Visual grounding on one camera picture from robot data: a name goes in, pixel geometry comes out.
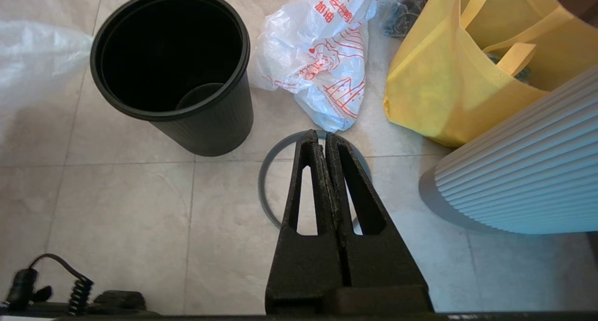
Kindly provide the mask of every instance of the white plastic bag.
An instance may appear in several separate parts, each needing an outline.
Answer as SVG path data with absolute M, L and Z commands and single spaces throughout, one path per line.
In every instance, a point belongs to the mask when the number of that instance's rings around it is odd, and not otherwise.
M 60 91 L 89 59 L 93 38 L 34 21 L 0 21 L 0 119 Z
M 365 87 L 367 20 L 377 0 L 291 0 L 267 16 L 250 82 L 282 87 L 325 131 L 357 119 Z

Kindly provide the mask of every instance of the ribbed pattern on trash can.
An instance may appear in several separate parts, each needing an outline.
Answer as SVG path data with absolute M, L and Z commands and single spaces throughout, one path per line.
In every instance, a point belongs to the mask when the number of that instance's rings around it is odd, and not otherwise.
M 249 83 L 244 74 L 235 88 L 213 106 L 190 117 L 152 124 L 187 150 L 215 157 L 230 151 L 231 146 L 239 146 L 249 135 L 253 121 Z
M 459 212 L 526 234 L 598 230 L 598 67 L 440 161 Z

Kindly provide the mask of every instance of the yellow bag handle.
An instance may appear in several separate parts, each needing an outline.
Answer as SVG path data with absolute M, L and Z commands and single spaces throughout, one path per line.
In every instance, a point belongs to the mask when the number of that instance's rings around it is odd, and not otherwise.
M 558 6 L 555 10 L 549 13 L 546 17 L 537 21 L 536 24 L 532 25 L 528 29 L 521 31 L 516 36 L 509 38 L 506 41 L 487 46 L 483 51 L 490 52 L 502 48 L 508 48 L 516 43 L 524 43 L 533 40 L 534 38 L 544 35 L 547 32 L 565 24 L 567 21 L 575 19 L 575 16 L 568 12 L 562 6 Z
M 474 20 L 474 17 L 480 12 L 486 1 L 487 0 L 470 0 L 468 2 L 463 13 L 461 13 L 461 20 L 459 21 L 461 28 L 467 29 L 467 26 Z
M 467 29 L 467 26 L 470 25 L 471 21 L 474 20 L 486 1 L 487 0 L 470 0 L 468 2 L 467 6 L 463 10 L 463 13 L 461 13 L 461 20 L 459 20 L 459 25 L 461 25 L 461 28 Z M 526 67 L 527 64 L 529 64 L 529 62 L 532 60 L 532 57 L 534 57 L 534 53 L 536 53 L 536 44 L 513 42 L 513 44 L 505 44 L 500 48 L 506 48 L 507 46 L 511 46 L 511 48 L 504 56 L 502 56 L 502 59 L 500 59 L 496 66 L 509 74 L 511 77 L 515 77 L 521 70 L 523 70 L 523 68 Z
M 496 64 L 504 72 L 515 77 L 532 60 L 536 53 L 536 44 L 515 43 Z

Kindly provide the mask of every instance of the tile floor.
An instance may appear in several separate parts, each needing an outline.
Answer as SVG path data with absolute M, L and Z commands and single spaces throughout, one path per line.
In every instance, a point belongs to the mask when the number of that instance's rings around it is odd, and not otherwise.
M 126 1 L 0 0 L 0 20 L 92 34 Z M 287 0 L 227 1 L 255 40 L 263 17 Z M 356 125 L 342 135 L 367 157 L 436 310 L 598 309 L 598 272 L 585 235 L 473 234 L 421 202 L 418 177 L 449 151 L 383 114 L 386 70 L 398 46 L 370 26 L 365 100 Z M 212 158 L 194 157 L 148 123 L 115 111 L 89 70 L 61 93 L 0 119 L 0 295 L 14 271 L 49 251 L 96 281 L 96 293 L 141 291 L 159 313 L 263 313 L 278 231 L 258 201 L 260 161 L 278 140 L 313 124 L 289 93 L 252 89 L 252 97 L 248 139 Z M 267 179 L 279 215 L 291 157 L 292 149 L 281 153 Z M 301 217 L 306 231 L 313 224 L 308 212 Z M 54 300 L 66 300 L 72 278 L 52 262 L 40 269 L 39 284 L 53 285 Z

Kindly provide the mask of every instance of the dark object in bag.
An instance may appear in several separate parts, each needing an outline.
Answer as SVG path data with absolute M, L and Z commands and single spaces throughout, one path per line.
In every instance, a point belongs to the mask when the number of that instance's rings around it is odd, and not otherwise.
M 384 22 L 384 35 L 405 38 L 417 17 L 421 14 L 427 0 L 405 0 L 397 5 L 391 16 Z
M 132 0 L 100 28 L 91 69 L 114 108 L 213 157 L 251 130 L 248 61 L 247 29 L 224 0 Z
M 491 61 L 494 64 L 498 64 L 500 62 L 500 60 L 502 59 L 501 56 L 497 56 L 493 53 L 487 53 L 486 55 L 489 59 L 491 59 Z M 529 67 L 524 67 L 521 69 L 521 71 L 519 73 L 517 73 L 515 75 L 515 79 L 519 80 L 521 83 L 525 83 L 525 84 L 529 85 L 529 76 L 531 74 L 532 74 L 532 69 L 530 69 Z

